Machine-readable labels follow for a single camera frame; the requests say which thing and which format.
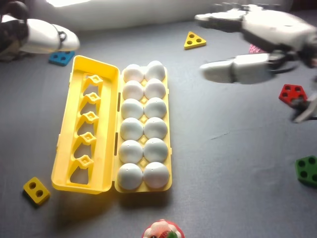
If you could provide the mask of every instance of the white egg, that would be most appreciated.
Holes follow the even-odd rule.
[[[168,155],[168,148],[164,141],[158,138],[149,139],[143,149],[144,157],[149,162],[164,162]]]
[[[149,81],[152,78],[157,78],[163,81],[165,78],[165,69],[161,62],[155,60],[148,64],[147,70],[145,72],[145,79]]]
[[[139,120],[127,118],[120,127],[120,135],[124,140],[138,140],[143,135],[143,127]]]
[[[169,171],[164,164],[149,163],[144,169],[143,180],[151,188],[161,188],[168,183]]]
[[[163,139],[167,134],[167,126],[161,118],[150,118],[144,126],[144,135],[148,138]]]
[[[151,98],[144,107],[147,118],[163,118],[167,112],[165,102],[161,98]]]
[[[121,115],[124,119],[136,118],[139,119],[143,115],[142,104],[133,98],[129,98],[122,103]]]
[[[143,179],[142,170],[135,164],[124,164],[120,167],[117,179],[119,185],[126,190],[136,189]]]
[[[144,89],[142,85],[137,81],[127,82],[122,90],[122,96],[124,99],[133,98],[135,100],[140,100],[143,98]]]
[[[150,79],[144,88],[144,95],[147,99],[150,98],[163,98],[166,94],[164,84],[157,78]]]
[[[138,163],[143,157],[143,148],[135,140],[124,141],[119,148],[119,159],[123,163]]]
[[[125,82],[135,80],[141,83],[143,79],[144,79],[144,74],[141,70],[141,67],[138,66],[137,64],[130,64],[125,68],[123,73],[123,80]]]

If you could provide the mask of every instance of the egg carton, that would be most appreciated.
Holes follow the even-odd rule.
[[[56,157],[52,171],[52,184],[55,189],[82,193],[99,194],[108,191],[114,182],[119,192],[146,192],[164,191],[172,184],[171,154],[169,136],[168,114],[168,88],[167,77],[162,81],[166,95],[163,98],[167,113],[163,118],[167,125],[167,135],[163,139],[168,147],[168,156],[163,164],[168,168],[168,183],[161,188],[152,189],[144,182],[134,190],[123,189],[117,181],[117,172],[123,165],[118,150],[123,143],[120,136],[120,126],[123,122],[121,105],[123,103],[122,89],[125,85],[119,69],[84,56],[76,56],[70,74],[69,90],[62,121],[61,131],[56,145]],[[96,92],[84,94],[87,88],[95,86]],[[147,99],[143,97],[140,102],[144,105]],[[96,113],[88,111],[81,113],[89,104],[96,108]],[[147,118],[142,116],[140,122],[145,124]],[[92,130],[80,132],[84,124],[92,126]],[[143,135],[138,142],[144,145],[147,138]],[[80,146],[90,146],[91,155],[75,156]],[[143,158],[137,165],[144,170],[148,161]],[[88,181],[86,183],[71,180],[76,170],[85,171]]]

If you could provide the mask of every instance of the egg carton tray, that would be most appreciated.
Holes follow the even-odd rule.
[[[123,165],[118,156],[118,149],[124,142],[120,136],[120,126],[123,122],[120,108],[124,101],[122,89],[125,85],[123,74],[120,75],[119,69],[114,65],[84,56],[74,58],[52,171],[52,184],[55,189],[99,194],[108,191],[112,187],[112,183],[117,191],[123,193],[164,191],[171,187],[172,149],[169,134],[166,68],[165,75],[162,83],[166,89],[163,101],[166,104],[167,112],[162,119],[167,125],[167,135],[163,141],[168,147],[168,156],[163,164],[169,171],[169,181],[159,189],[149,188],[143,181],[137,189],[125,190],[117,182],[117,172]],[[142,86],[145,86],[146,83],[145,79],[141,82]],[[90,86],[95,86],[97,92],[84,94]],[[143,97],[140,102],[144,105],[147,98]],[[81,113],[87,104],[95,106],[96,113],[93,111]],[[143,115],[139,121],[144,125],[147,121],[146,116]],[[92,125],[93,130],[78,133],[84,124]],[[138,142],[144,146],[147,140],[147,137],[143,135]],[[82,145],[89,146],[91,154],[75,156],[76,150]],[[143,171],[148,163],[143,157],[137,165]],[[85,171],[88,177],[86,183],[72,181],[71,177],[78,169]]]

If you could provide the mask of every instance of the round hole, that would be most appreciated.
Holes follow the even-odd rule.
[[[302,178],[307,178],[307,172],[306,171],[301,171],[301,177]]]
[[[298,166],[299,166],[299,167],[304,167],[304,166],[305,166],[305,162],[302,161],[302,160],[299,161],[299,162],[298,162]]]
[[[29,184],[30,189],[34,189],[36,187],[36,183],[32,182]]]
[[[36,194],[37,197],[40,197],[40,196],[43,195],[43,191],[42,190],[38,190],[38,191],[36,191],[35,194]]]
[[[310,157],[310,158],[308,159],[308,162],[309,162],[311,165],[313,165],[313,164],[316,163],[316,160],[315,160],[314,157]]]

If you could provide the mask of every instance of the tabletop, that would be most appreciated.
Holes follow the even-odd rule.
[[[317,25],[316,11],[297,13]],[[207,40],[185,51],[189,31]],[[305,238],[317,231],[317,191],[297,181],[294,162],[317,153],[317,122],[290,121],[284,84],[312,93],[301,66],[257,85],[217,84],[199,66],[247,54],[238,33],[194,22],[78,34],[77,55],[123,70],[161,61],[169,75],[173,185],[162,193],[99,195],[55,190],[51,173],[71,63],[49,56],[0,64],[0,237],[139,238],[158,219],[187,238]],[[34,208],[23,185],[38,177],[51,198]]]

